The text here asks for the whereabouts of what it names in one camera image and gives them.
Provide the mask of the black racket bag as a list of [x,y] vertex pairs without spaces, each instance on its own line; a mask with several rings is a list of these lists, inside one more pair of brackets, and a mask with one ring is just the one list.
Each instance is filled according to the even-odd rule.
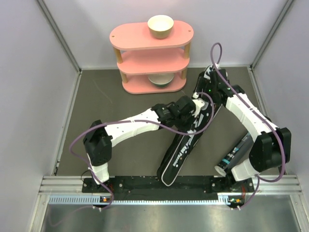
[[203,133],[196,135],[190,135],[190,133],[203,129],[209,122],[211,114],[217,114],[219,109],[218,106],[215,106],[215,108],[212,109],[211,102],[206,96],[200,95],[200,97],[205,105],[201,109],[199,115],[195,118],[189,130],[186,131],[188,135],[175,135],[157,170],[158,179],[167,187],[174,183],[184,162],[192,152],[200,137],[203,135]]

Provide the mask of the black shuttlecock tube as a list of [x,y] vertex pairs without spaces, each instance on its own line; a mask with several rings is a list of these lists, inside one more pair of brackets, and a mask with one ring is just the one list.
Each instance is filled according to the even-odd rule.
[[218,174],[226,176],[226,173],[236,166],[253,145],[250,133],[246,133],[242,139],[225,155],[214,167]]

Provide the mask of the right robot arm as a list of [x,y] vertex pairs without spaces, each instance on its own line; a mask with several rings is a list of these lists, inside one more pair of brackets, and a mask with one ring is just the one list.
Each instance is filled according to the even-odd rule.
[[237,191],[242,187],[243,180],[290,161],[292,134],[262,115],[240,86],[231,86],[225,69],[212,70],[208,75],[210,85],[207,91],[214,104],[224,106],[233,113],[253,140],[249,157],[227,171],[225,176],[226,187]]

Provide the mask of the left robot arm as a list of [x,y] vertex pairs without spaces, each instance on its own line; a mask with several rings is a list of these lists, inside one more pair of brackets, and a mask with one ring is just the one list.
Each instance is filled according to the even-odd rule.
[[112,148],[120,142],[139,134],[175,126],[180,132],[189,132],[191,125],[205,106],[202,99],[182,96],[176,102],[156,104],[146,111],[115,124],[97,128],[83,139],[90,161],[93,186],[98,191],[109,187],[108,161],[112,158]]

